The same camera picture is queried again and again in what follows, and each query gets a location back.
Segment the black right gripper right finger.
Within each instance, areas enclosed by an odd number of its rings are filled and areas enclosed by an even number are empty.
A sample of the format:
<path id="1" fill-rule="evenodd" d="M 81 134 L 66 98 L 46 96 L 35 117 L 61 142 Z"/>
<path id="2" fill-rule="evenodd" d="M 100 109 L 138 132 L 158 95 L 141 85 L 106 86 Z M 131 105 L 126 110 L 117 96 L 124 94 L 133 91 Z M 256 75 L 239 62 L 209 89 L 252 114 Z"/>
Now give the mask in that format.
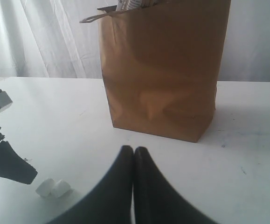
<path id="1" fill-rule="evenodd" d="M 137 224 L 216 223 L 171 186 L 145 147 L 134 153 L 133 196 Z"/>

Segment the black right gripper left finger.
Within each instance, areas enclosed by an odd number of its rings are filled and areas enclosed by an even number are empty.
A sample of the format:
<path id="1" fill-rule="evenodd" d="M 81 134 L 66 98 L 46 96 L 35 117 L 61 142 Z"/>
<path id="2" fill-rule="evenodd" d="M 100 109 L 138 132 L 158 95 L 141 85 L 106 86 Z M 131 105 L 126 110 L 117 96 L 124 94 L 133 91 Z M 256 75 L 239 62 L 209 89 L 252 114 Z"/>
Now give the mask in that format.
<path id="1" fill-rule="evenodd" d="M 130 224 L 134 151 L 122 146 L 101 181 L 50 224 Z"/>

